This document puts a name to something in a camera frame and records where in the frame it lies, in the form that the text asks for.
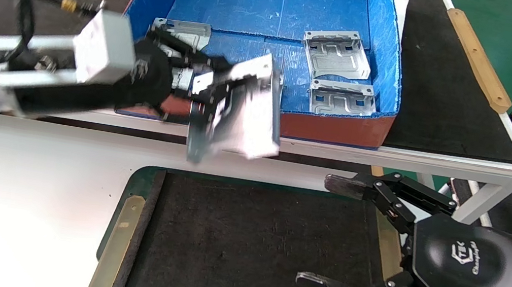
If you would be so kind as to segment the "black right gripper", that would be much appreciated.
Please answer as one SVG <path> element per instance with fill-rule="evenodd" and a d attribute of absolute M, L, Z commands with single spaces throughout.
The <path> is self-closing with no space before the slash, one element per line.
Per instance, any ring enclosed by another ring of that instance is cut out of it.
<path fill-rule="evenodd" d="M 358 173 L 351 178 L 328 174 L 324 186 L 338 196 L 371 202 L 400 234 L 413 236 L 411 267 L 421 287 L 512 287 L 512 234 L 450 218 L 457 208 L 451 198 L 398 172 L 384 176 Z M 404 201 L 431 217 L 416 223 Z M 298 272 L 295 281 L 349 287 L 306 271 Z M 414 284 L 412 274 L 402 271 L 370 287 Z"/>

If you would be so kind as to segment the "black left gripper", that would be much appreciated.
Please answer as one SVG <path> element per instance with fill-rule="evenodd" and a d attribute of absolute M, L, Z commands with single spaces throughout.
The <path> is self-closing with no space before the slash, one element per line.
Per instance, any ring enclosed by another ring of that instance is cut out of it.
<path fill-rule="evenodd" d="M 173 75 L 172 68 L 207 66 L 213 71 L 214 82 L 229 83 L 233 65 L 225 57 L 210 57 L 163 29 L 150 29 L 147 38 L 135 43 L 135 65 L 115 84 L 16 89 L 22 113 L 44 116 L 146 105 L 160 107 L 161 120 L 200 125 L 212 120 L 219 99 L 216 86 L 201 79 L 186 81 Z M 177 51 L 179 56 L 167 57 L 152 42 Z"/>

